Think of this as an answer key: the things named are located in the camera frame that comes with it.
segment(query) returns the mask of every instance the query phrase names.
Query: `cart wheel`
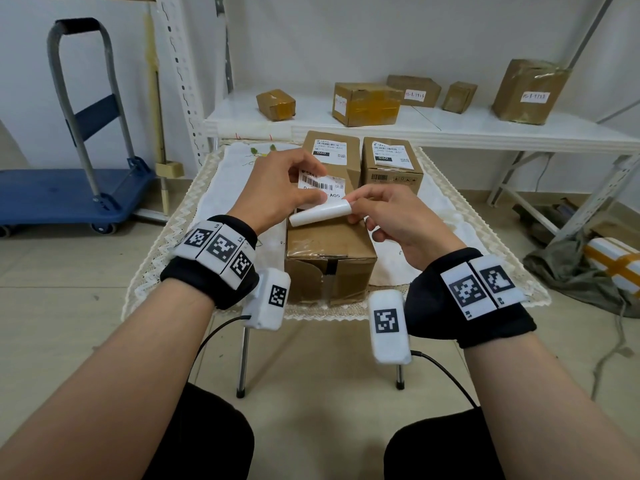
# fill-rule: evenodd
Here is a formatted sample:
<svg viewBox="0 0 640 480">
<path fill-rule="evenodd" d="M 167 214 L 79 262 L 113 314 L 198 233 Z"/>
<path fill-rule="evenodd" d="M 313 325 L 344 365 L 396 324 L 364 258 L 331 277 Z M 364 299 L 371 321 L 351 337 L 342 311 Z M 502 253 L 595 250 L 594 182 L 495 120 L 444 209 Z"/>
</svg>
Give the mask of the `cart wheel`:
<svg viewBox="0 0 640 480">
<path fill-rule="evenodd" d="M 103 235 L 115 234 L 118 230 L 116 224 L 90 224 L 90 226 L 92 231 Z"/>
</svg>

